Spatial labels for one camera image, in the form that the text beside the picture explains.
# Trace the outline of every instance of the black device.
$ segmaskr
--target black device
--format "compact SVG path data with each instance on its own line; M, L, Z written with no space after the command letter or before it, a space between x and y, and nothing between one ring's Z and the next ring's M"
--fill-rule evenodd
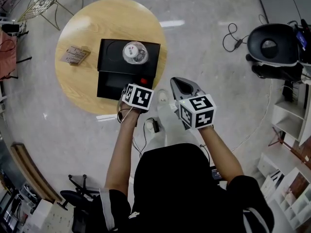
M148 61L141 65L127 63L123 48L131 40L101 39L97 70L97 96L119 100L123 88L129 83L152 89L160 53L160 44L140 41L148 51Z

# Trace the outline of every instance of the concrete floor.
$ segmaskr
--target concrete floor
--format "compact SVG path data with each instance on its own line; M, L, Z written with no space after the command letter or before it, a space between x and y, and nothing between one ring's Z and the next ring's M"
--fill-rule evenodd
M59 1L75 13L81 7L81 0ZM97 0L85 0L85 6L94 1ZM229 23L238 25L237 38L248 35L260 25L259 0L135 1L150 9L159 21L185 22L182 26L164 29L168 58L156 90L169 90L170 78L180 76L197 82L210 93L217 105L216 131L234 151L245 174L260 179L256 165L274 136L270 118L272 105L280 97L278 89L282 82L273 81L272 84L271 80L259 79L251 71L245 60L245 44L232 53L222 46ZM25 11L27 3L22 4L16 6L11 18L18 18ZM53 20L54 9L50 8L45 17ZM57 21L61 29L70 18L68 12L58 9ZM25 144L33 161L57 192L72 189L68 174L87 174L89 186L102 186L119 123L114 120L98 122L97 115L81 110L63 93L54 67L60 32L42 17L29 20L27 28L29 34L19 41L17 56L18 59L29 56L33 59L18 65L18 80L4 81L8 95L5 118L12 138ZM225 42L229 49L234 43L230 37ZM140 146L144 143L142 125L146 118L156 116L155 108L153 102L151 110L138 121L135 138ZM138 161L138 152L133 150L133 176Z

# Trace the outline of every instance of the black chair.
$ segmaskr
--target black chair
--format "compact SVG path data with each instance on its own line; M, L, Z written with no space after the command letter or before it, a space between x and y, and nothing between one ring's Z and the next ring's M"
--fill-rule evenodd
M65 199L65 202L63 204L57 204L66 211L66 205L68 203L72 204L75 207L73 211L73 223L71 230L73 233L85 233L86 221L92 202L87 200L84 195L88 195L90 198L94 199L96 196L92 194L99 194L99 191L92 191L86 189L86 175L83 175L83 187L81 187L72 180L72 175L68 175L68 177L69 180L76 186L76 192L68 190L61 191L60 194Z

